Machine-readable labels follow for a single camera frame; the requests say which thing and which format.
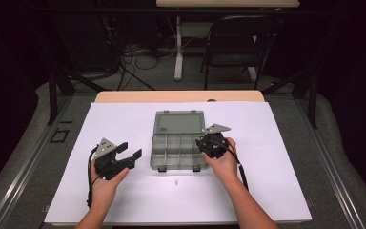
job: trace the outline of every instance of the black chair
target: black chair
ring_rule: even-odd
[[[216,20],[210,27],[201,65],[201,72],[206,66],[204,89],[207,90],[209,66],[244,70],[255,67],[257,89],[277,28],[277,21],[267,15],[232,15]]]

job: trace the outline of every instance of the gray carpet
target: gray carpet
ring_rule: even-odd
[[[202,90],[203,88],[203,74],[199,73],[201,58],[198,56],[185,59],[183,80],[179,82],[173,80],[173,58],[155,60],[152,57],[140,56],[138,61],[142,63],[141,68],[143,65],[150,67],[158,61],[150,70],[140,70],[133,64],[127,65],[130,71],[157,90]],[[237,72],[215,71],[217,76],[211,78],[209,88],[211,90],[251,89],[253,84],[250,83],[247,73],[240,73],[240,70]],[[124,87],[123,90],[149,89],[134,78],[128,81],[129,78],[126,75],[123,80],[121,86]],[[116,90],[120,79],[121,75],[118,73],[95,82]],[[263,77],[259,89],[269,87],[274,80],[267,76]],[[95,92],[92,89],[76,81],[74,86],[77,93],[71,98],[59,93],[60,101],[67,105],[64,105],[52,127],[46,125],[49,120],[48,87],[43,85],[37,90],[40,100],[34,118],[0,174],[0,204],[29,158],[36,154],[36,150],[41,156],[36,159],[31,176],[25,180],[26,187],[21,190],[18,198],[13,201],[12,208],[8,209],[0,222],[0,228],[38,228],[44,220],[46,213],[43,209],[51,203],[86,113],[94,101]],[[353,228],[350,226],[347,215],[344,214],[334,185],[328,179],[327,171],[322,164],[321,147],[316,143],[309,123],[305,121],[303,101],[292,100],[291,89],[292,85],[288,85],[276,94],[267,95],[266,100],[273,109],[304,196],[311,203],[310,210],[314,220],[279,226],[280,228]],[[324,145],[366,228],[366,186],[344,155],[330,104],[321,96],[318,97],[317,103],[317,125],[318,134],[322,136]],[[42,141],[45,143],[39,147],[39,142]],[[44,225],[43,228],[52,228],[52,226]]]

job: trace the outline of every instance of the hand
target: hand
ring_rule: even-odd
[[[125,168],[111,180],[98,177],[95,169],[95,160],[91,162],[92,203],[91,209],[108,212],[115,197],[115,191],[120,182],[127,176],[129,169]]]
[[[236,143],[230,138],[225,138],[228,141],[229,149],[233,152],[236,152]],[[225,154],[218,158],[213,159],[209,158],[206,153],[201,153],[206,160],[207,164],[209,164],[213,168],[213,172],[222,182],[222,184],[229,183],[233,179],[238,179],[237,177],[237,163],[233,155],[229,151],[225,152]]]

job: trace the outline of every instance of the person's right hand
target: person's right hand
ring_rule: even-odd
[[[229,137],[225,138],[228,141],[230,150],[236,152],[236,143]],[[230,152],[226,152],[222,157],[215,159],[210,158],[206,153],[202,152],[207,164],[213,168],[213,172],[223,183],[229,183],[233,179],[238,179],[237,176],[237,163],[233,155]]]

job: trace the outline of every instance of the table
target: table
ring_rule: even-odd
[[[45,222],[74,225],[86,214],[87,159],[91,148],[105,137],[115,144],[129,142],[125,156],[138,148],[142,148],[143,156],[117,189],[104,224],[235,224],[230,199],[211,169],[199,173],[170,170],[165,174],[151,169],[154,116],[162,109],[202,110],[206,126],[212,122],[228,124],[232,130],[226,136],[235,139],[237,151],[253,152],[239,153],[239,157],[251,184],[250,192],[272,219],[312,219],[273,113],[261,92],[139,91],[98,94]]]
[[[297,8],[299,2],[298,0],[156,0],[156,5],[164,8]],[[180,16],[178,16],[176,22],[177,51],[174,69],[174,80],[177,81],[182,79],[183,71],[182,35],[182,22]]]

